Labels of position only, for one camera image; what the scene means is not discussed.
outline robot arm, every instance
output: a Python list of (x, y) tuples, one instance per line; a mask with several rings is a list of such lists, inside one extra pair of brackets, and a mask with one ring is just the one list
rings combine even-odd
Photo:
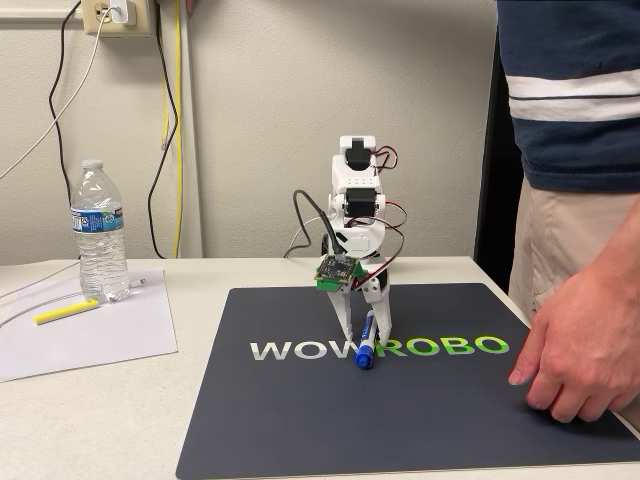
[(332, 257), (327, 258), (338, 263), (344, 260), (347, 264), (350, 263), (347, 259), (357, 259), (366, 273), (358, 276), (358, 272), (355, 272), (348, 283), (341, 284), (337, 289), (330, 286), (325, 289), (348, 341), (353, 336), (351, 293), (354, 289), (361, 289), (365, 300), (372, 307), (375, 316), (373, 328), (377, 324), (379, 342), (384, 346), (391, 333), (389, 273), (384, 270), (380, 275), (371, 276), (385, 263), (385, 259), (378, 253), (384, 240), (385, 225), (372, 220), (373, 217), (384, 220), (386, 210), (386, 198), (378, 175), (375, 151), (374, 137), (341, 137), (340, 154), (333, 157), (333, 192), (329, 197), (329, 218), (340, 245), (347, 253), (344, 257), (335, 256), (329, 246)]

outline red wire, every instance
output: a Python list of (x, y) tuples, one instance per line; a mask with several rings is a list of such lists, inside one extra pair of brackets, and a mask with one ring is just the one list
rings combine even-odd
[[(391, 153), (392, 152), (393, 152), (393, 155), (394, 155), (394, 158), (395, 158), (395, 162), (393, 163), (393, 167), (387, 167), (387, 162), (391, 158)], [(380, 173), (382, 170), (393, 170), (394, 168), (396, 168), (398, 166), (398, 152), (396, 152), (395, 148), (393, 148), (393, 147), (389, 147), (389, 146), (385, 145), (384, 147), (380, 147), (375, 152), (372, 152), (372, 154), (375, 155), (376, 157), (380, 157), (382, 155), (386, 155), (384, 161), (382, 162), (382, 165), (380, 165), (378, 167), (378, 173)]]
[[(356, 222), (358, 220), (358, 218), (371, 218), (371, 217), (357, 217), (357, 218), (352, 218), (351, 220), (349, 220), (347, 222), (347, 227), (349, 227), (353, 222)], [(382, 219), (374, 219), (378, 222), (382, 222), (385, 225), (387, 225), (388, 227), (392, 228), (393, 230), (395, 230), (396, 232), (398, 232), (400, 234), (400, 236), (402, 237), (402, 245), (404, 245), (404, 235), (402, 234), (402, 232), (400, 230), (398, 230), (398, 227), (392, 226), (391, 224), (389, 224), (386, 220), (382, 220)], [(371, 272), (369, 274), (367, 274), (362, 280), (358, 281), (358, 282), (354, 282), (354, 285), (352, 288), (357, 289), (360, 288), (362, 285), (364, 285), (365, 283), (367, 283), (369, 280), (371, 280), (373, 277), (377, 276), (380, 272), (382, 272), (382, 270), (384, 270), (385, 268), (387, 268), (389, 266), (389, 264), (391, 262), (393, 262), (398, 255), (400, 254), (400, 252), (402, 251), (402, 245), (400, 246), (400, 250), (398, 250), (398, 252), (391, 257), (389, 260), (387, 260), (386, 262), (384, 262), (382, 264), (382, 266), (380, 268), (378, 268), (375, 272)]]

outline yellow marker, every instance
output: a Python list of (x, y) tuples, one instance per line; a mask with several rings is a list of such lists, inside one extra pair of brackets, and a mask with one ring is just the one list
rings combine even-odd
[(53, 322), (54, 320), (69, 317), (71, 315), (75, 315), (76, 313), (93, 310), (94, 308), (98, 308), (98, 301), (95, 299), (91, 299), (87, 302), (76, 303), (75, 305), (71, 305), (69, 307), (58, 308), (57, 310), (52, 310), (47, 313), (35, 315), (33, 317), (33, 321), (36, 322), (36, 325), (42, 325), (43, 323)]

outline circuit board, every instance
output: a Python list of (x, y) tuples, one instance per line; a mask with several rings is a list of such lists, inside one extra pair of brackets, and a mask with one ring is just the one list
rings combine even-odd
[(347, 284), (359, 264), (357, 258), (327, 255), (316, 270), (316, 280)]

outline white paper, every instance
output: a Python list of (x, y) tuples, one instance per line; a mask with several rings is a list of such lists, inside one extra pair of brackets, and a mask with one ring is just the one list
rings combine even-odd
[[(164, 272), (130, 270), (129, 275), (132, 282), (147, 282), (120, 303), (43, 325), (33, 321), (39, 313), (83, 302), (80, 295), (39, 307), (1, 327), (0, 382), (177, 352)], [(20, 294), (5, 318), (80, 290), (77, 278), (39, 283)]]

